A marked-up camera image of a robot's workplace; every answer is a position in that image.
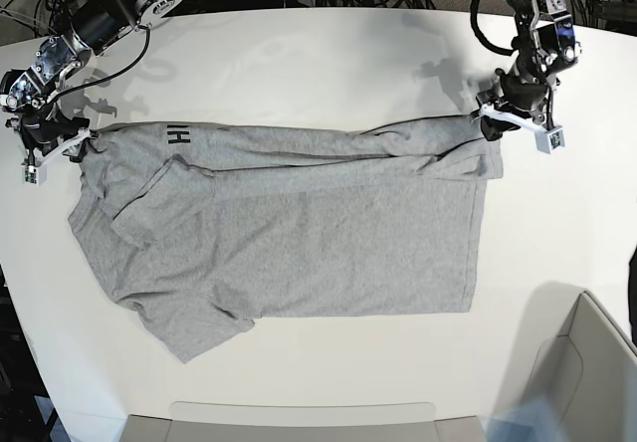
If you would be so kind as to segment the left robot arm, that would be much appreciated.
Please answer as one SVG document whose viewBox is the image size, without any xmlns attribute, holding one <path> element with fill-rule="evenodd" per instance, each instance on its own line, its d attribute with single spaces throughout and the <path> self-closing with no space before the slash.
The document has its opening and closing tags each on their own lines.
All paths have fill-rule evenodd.
<svg viewBox="0 0 637 442">
<path fill-rule="evenodd" d="M 508 48 L 493 44 L 482 32 L 481 0 L 471 0 L 470 25 L 479 43 L 494 54 L 515 58 L 509 70 L 495 70 L 493 85 L 477 95 L 473 118 L 488 141 L 524 128 L 534 133 L 538 149 L 550 152 L 564 145 L 553 119 L 558 74 L 574 67 L 580 55 L 573 18 L 566 0 L 504 1 L 514 11 L 517 31 Z"/>
</svg>

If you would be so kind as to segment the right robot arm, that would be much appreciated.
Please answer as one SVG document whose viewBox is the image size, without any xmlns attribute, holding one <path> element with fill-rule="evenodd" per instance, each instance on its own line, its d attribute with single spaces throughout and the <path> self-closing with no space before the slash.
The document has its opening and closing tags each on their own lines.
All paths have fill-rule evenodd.
<svg viewBox="0 0 637 442">
<path fill-rule="evenodd" d="M 1 79 L 1 110 L 7 127 L 20 138 L 23 166 L 41 168 L 59 154 L 78 158 L 91 137 L 88 121 L 67 117 L 62 98 L 82 91 L 67 82 L 91 58 L 132 32 L 151 28 L 183 0 L 55 0 L 53 28 L 35 53 L 33 64 L 11 69 Z"/>
</svg>

